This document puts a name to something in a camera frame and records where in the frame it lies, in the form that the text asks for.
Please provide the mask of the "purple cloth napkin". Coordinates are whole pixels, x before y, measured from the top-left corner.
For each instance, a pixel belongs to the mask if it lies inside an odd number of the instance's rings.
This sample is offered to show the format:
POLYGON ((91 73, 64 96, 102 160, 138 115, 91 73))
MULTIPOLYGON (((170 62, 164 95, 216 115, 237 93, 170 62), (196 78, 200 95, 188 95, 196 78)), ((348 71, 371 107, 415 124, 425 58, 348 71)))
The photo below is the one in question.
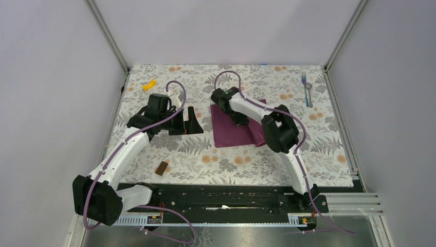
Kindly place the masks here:
POLYGON ((249 124, 236 126, 231 118, 224 114, 216 104, 210 105, 214 144, 217 148, 266 145, 262 125, 253 119, 249 124))

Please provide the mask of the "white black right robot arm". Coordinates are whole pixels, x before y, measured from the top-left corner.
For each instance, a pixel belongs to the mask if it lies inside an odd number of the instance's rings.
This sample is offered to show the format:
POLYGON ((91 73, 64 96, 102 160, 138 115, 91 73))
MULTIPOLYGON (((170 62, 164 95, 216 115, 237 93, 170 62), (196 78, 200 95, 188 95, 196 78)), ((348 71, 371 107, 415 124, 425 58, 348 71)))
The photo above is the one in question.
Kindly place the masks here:
POLYGON ((227 91, 220 88, 214 90, 211 100, 231 119, 233 125, 246 126, 250 120, 261 125, 266 145, 279 154, 289 172, 292 188, 299 194, 295 197, 296 208, 302 212, 313 208, 315 198, 310 193, 312 185, 299 151, 299 130, 287 107, 280 105, 272 108, 259 101, 255 102, 243 97, 236 87, 227 91))

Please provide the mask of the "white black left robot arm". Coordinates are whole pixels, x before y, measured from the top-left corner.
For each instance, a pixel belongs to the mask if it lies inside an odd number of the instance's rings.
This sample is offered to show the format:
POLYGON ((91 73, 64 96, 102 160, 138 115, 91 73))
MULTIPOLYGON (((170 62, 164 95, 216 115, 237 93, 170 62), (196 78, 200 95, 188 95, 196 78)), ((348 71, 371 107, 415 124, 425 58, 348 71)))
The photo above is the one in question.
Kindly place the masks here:
POLYGON ((137 154, 161 130, 182 135, 188 132, 183 119, 187 94, 153 93, 146 106, 133 115, 107 157, 87 176, 78 175, 72 183, 74 210, 84 219, 113 225, 122 212, 142 206, 154 211, 159 206, 156 190, 145 183, 119 189, 121 177, 137 154))

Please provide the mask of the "floral patterned table mat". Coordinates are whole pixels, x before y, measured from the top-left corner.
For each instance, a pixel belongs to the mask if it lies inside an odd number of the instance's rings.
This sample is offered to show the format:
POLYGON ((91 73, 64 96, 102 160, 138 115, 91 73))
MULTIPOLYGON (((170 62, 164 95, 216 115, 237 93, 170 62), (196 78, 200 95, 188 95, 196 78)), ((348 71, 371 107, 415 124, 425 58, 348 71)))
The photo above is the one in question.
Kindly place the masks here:
POLYGON ((352 187, 340 128, 318 65, 134 65, 108 151, 152 93, 181 92, 180 85, 168 85, 171 80, 186 88, 186 105, 193 107, 203 133, 170 136, 161 131, 128 166, 124 182, 290 185, 290 172, 267 146, 262 126, 254 120, 237 126, 211 101, 214 89, 235 86, 253 100, 286 106, 302 121, 300 151, 312 183, 352 187))

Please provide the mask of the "brown rectangular block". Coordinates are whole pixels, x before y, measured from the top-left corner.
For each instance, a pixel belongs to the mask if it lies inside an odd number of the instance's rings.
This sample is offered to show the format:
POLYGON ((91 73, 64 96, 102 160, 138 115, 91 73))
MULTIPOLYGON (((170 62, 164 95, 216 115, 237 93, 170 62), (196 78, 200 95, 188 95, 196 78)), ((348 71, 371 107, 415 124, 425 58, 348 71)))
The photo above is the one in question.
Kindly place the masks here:
POLYGON ((159 176, 162 176, 162 175, 165 173, 167 167, 168 167, 168 163, 162 161, 162 162, 158 165, 158 167, 155 169, 155 174, 157 174, 157 175, 159 175, 159 176))

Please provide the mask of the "yellow plastic block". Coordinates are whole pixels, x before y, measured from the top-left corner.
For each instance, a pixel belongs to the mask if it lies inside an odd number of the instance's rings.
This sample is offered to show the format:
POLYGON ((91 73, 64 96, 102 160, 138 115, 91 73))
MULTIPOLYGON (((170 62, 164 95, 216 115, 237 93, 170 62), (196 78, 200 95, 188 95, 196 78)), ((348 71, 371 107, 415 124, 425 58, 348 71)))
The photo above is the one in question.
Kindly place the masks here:
POLYGON ((156 84, 157 84, 156 80, 155 80, 155 79, 152 79, 148 84, 143 85, 143 86, 142 86, 142 89, 143 89, 145 92, 148 92, 150 89, 152 89, 153 87, 155 87, 156 84))

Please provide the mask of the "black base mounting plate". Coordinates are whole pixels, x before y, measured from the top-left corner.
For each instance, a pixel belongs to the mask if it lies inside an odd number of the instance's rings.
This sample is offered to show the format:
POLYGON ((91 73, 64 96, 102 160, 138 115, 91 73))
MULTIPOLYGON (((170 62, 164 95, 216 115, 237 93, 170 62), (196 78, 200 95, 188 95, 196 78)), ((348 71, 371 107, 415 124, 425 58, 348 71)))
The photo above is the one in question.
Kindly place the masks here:
POLYGON ((150 206, 162 206, 189 219, 266 218, 267 215, 302 214, 317 209, 328 213, 326 197, 315 190, 314 204, 290 186, 182 185, 154 184, 150 206))

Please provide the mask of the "iridescent fork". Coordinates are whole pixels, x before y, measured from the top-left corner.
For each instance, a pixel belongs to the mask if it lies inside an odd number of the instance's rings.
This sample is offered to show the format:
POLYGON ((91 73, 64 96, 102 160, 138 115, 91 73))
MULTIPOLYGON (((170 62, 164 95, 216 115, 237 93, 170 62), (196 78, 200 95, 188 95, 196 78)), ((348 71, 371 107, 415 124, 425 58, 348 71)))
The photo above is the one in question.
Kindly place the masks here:
POLYGON ((305 103, 306 103, 306 106, 309 107, 308 94, 307 94, 307 87, 306 87, 306 84, 307 84, 307 81, 306 81, 306 73, 303 73, 303 74, 301 75, 301 83, 303 84, 303 88, 304 88, 304 93, 305 93, 305 103))

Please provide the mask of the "silver spoon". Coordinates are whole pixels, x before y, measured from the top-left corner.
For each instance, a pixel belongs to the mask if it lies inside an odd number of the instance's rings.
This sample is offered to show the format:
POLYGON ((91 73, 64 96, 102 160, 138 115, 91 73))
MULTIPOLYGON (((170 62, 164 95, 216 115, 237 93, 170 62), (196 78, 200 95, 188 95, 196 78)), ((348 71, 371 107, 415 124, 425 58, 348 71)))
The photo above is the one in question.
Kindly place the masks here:
POLYGON ((312 87, 313 87, 312 84, 309 83, 309 82, 307 82, 305 84, 305 88, 306 88, 306 91, 307 91, 307 100, 308 100, 308 107, 309 108, 313 107, 312 96, 311 96, 311 89, 312 89, 312 87))

